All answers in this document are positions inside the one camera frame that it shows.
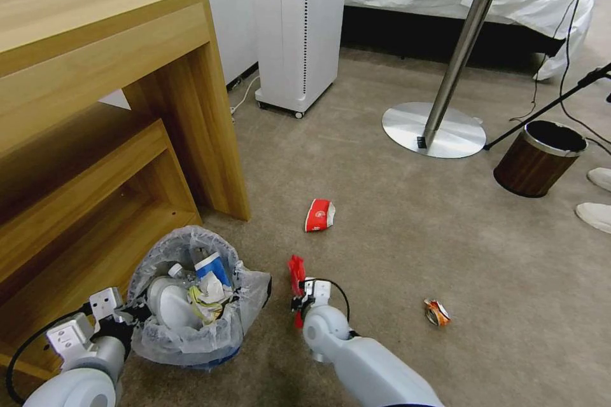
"foot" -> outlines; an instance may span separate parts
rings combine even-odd
[[[587,173],[587,177],[595,185],[600,186],[604,190],[611,191],[611,169],[598,167],[597,169],[590,170]]]
[[[580,203],[575,207],[575,213],[593,228],[611,234],[611,205],[590,202]]]

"black cable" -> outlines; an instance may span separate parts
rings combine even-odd
[[[328,281],[329,283],[331,283],[333,286],[335,286],[337,289],[339,289],[339,292],[342,293],[342,296],[344,297],[344,301],[346,302],[346,320],[348,322],[350,322],[350,302],[348,302],[348,297],[346,296],[346,293],[344,292],[344,290],[342,289],[342,287],[340,285],[338,285],[337,283],[335,283],[333,280],[328,280],[328,279],[320,279],[320,278],[315,278],[315,279],[307,279],[304,280],[302,282],[299,282],[299,287],[303,288],[303,286],[308,283],[308,282],[316,282],[316,281]]]
[[[602,149],[604,149],[604,150],[605,150],[605,152],[606,152],[606,153],[607,153],[609,156],[611,156],[611,150],[607,149],[607,148],[605,147],[605,145],[603,145],[601,142],[599,142],[599,141],[597,141],[597,140],[594,140],[593,138],[590,138],[590,137],[586,137],[586,140],[591,141],[592,143],[599,145],[599,146],[600,146]]]
[[[562,94],[563,94],[562,89],[563,89],[563,87],[565,85],[565,78],[566,78],[566,74],[568,73],[568,68],[571,66],[571,58],[570,58],[570,54],[569,54],[568,51],[569,51],[569,44],[570,44],[571,28],[573,27],[573,21],[575,20],[575,13],[577,12],[577,6],[578,5],[579,5],[579,0],[577,0],[577,2],[575,3],[575,8],[573,9],[573,15],[571,16],[571,22],[570,22],[570,25],[569,25],[568,34],[566,35],[566,67],[565,67],[564,73],[562,74],[562,79],[560,80],[560,88],[559,88],[559,96],[560,97],[562,97]],[[601,140],[611,144],[611,141],[609,141],[608,139],[604,138],[597,131],[595,131],[593,128],[591,128],[589,125],[587,125],[583,121],[578,120],[576,117],[572,116],[566,110],[564,102],[560,102],[560,106],[562,108],[562,111],[565,112],[565,115],[566,115],[567,118],[569,118],[570,120],[578,123],[579,125],[582,125],[583,127],[588,129],[590,132],[592,132],[595,136],[597,136]]]
[[[575,14],[577,12],[577,7],[579,6],[579,0],[575,2],[575,7],[573,8],[573,14],[571,15],[571,21],[568,23],[568,30],[566,32],[566,67],[565,71],[562,74],[562,79],[560,80],[560,89],[559,95],[562,97],[562,88],[565,85],[566,74],[568,73],[568,68],[571,66],[571,56],[569,54],[569,42],[571,40],[571,29],[573,28],[573,21],[575,20]]]
[[[571,0],[568,5],[566,5],[566,9],[565,12],[562,14],[562,18],[560,19],[560,22],[558,22],[558,25],[556,26],[556,30],[554,30],[554,34],[552,35],[552,39],[556,38],[556,34],[558,33],[558,31],[560,30],[560,26],[562,25],[562,23],[565,21],[566,18],[566,14],[568,13],[569,8],[571,8],[571,5],[573,4],[575,0]],[[541,61],[541,64],[539,65],[539,67],[537,68],[537,73],[535,73],[535,91],[533,92],[533,100],[531,100],[531,104],[532,107],[530,109],[530,111],[522,116],[516,116],[515,118],[511,118],[509,121],[520,121],[523,118],[530,116],[530,114],[532,112],[534,112],[535,108],[537,108],[537,88],[538,88],[538,81],[539,81],[539,71],[541,70],[541,68],[543,68],[543,64],[545,63],[545,61],[547,60],[547,55],[544,55],[543,60]]]
[[[560,102],[560,106],[562,107],[562,111],[565,112],[565,115],[567,118],[569,118],[570,120],[576,122],[577,124],[581,124],[583,127],[585,127],[586,129],[588,129],[590,132],[592,132],[595,136],[597,136],[598,138],[600,138],[602,141],[605,141],[609,144],[611,144],[611,141],[609,141],[608,139],[604,138],[602,135],[600,135],[597,131],[595,131],[593,128],[591,128],[589,125],[587,125],[586,123],[584,123],[583,121],[578,120],[576,117],[571,116],[570,113],[566,110],[565,105]]]
[[[9,363],[8,367],[6,368],[6,390],[8,391],[8,395],[11,397],[11,399],[14,400],[17,404],[19,404],[19,405],[25,404],[25,399],[23,399],[21,396],[19,396],[17,394],[17,392],[15,391],[15,387],[13,386],[13,372],[15,371],[15,365],[17,363],[17,359],[19,359],[19,357],[21,356],[21,353],[23,353],[24,350],[34,340],[39,338],[43,333],[45,333],[46,331],[51,329],[58,322],[63,321],[65,319],[67,319],[67,318],[70,318],[71,316],[76,315],[79,312],[83,312],[85,315],[90,315],[91,314],[91,306],[89,305],[89,302],[88,303],[84,303],[81,306],[81,308],[79,308],[78,310],[75,310],[74,312],[70,312],[70,313],[67,313],[65,315],[62,315],[59,318],[54,319],[49,324],[45,324],[45,326],[43,326],[41,329],[37,330],[34,334],[32,334],[30,337],[28,337],[28,339],[25,342],[23,342],[21,344],[21,346],[19,346],[19,348],[17,348],[17,351],[13,355],[13,357],[11,359],[11,362]]]

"black stand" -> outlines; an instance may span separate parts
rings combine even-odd
[[[490,148],[492,148],[495,144],[497,144],[500,141],[506,139],[508,136],[513,134],[516,130],[520,130],[526,124],[528,124],[530,121],[534,120],[535,118],[538,118],[539,116],[544,114],[546,111],[551,110],[553,107],[555,107],[559,103],[563,102],[564,100],[568,99],[575,92],[578,92],[578,91],[582,90],[584,87],[589,86],[590,84],[594,83],[595,81],[598,81],[601,78],[611,79],[611,75],[608,74],[610,71],[611,71],[611,62],[608,63],[607,65],[605,65],[602,68],[599,68],[599,69],[596,69],[594,71],[591,71],[585,77],[583,77],[581,80],[579,80],[577,85],[575,87],[573,87],[571,90],[565,92],[562,96],[558,97],[556,100],[551,102],[549,105],[543,107],[542,109],[537,111],[535,114],[532,114],[527,119],[525,119],[524,121],[520,122],[520,124],[518,124],[517,126],[513,127],[512,129],[508,130],[507,132],[505,132],[503,135],[501,135],[496,140],[494,140],[494,141],[484,145],[484,149],[486,151],[489,151]],[[607,102],[611,102],[611,95],[609,95],[609,97],[607,98]]]

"small trash can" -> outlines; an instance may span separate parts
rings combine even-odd
[[[152,315],[134,330],[132,348],[153,362],[212,370],[238,353],[244,335],[271,293],[269,273],[247,269],[235,249],[218,234],[200,226],[186,226],[170,232],[150,249],[132,276],[127,299],[131,302],[144,294],[151,280],[166,276],[175,263],[192,268],[190,252],[194,248],[219,254],[231,276],[234,300],[212,324],[198,330],[169,329]]]
[[[496,166],[495,179],[519,196],[543,197],[586,148],[586,139],[565,125],[530,122]]]

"plastic bag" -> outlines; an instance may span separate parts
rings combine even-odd
[[[151,316],[134,330],[132,348],[150,361],[175,366],[211,369],[238,352],[244,335],[269,297],[271,275],[244,267],[235,249],[218,234],[200,226],[176,229],[159,240],[136,268],[127,291],[128,301],[137,298],[160,275],[167,275],[176,262],[192,268],[190,250],[218,252],[238,299],[225,306],[223,315],[199,330],[168,329]]]

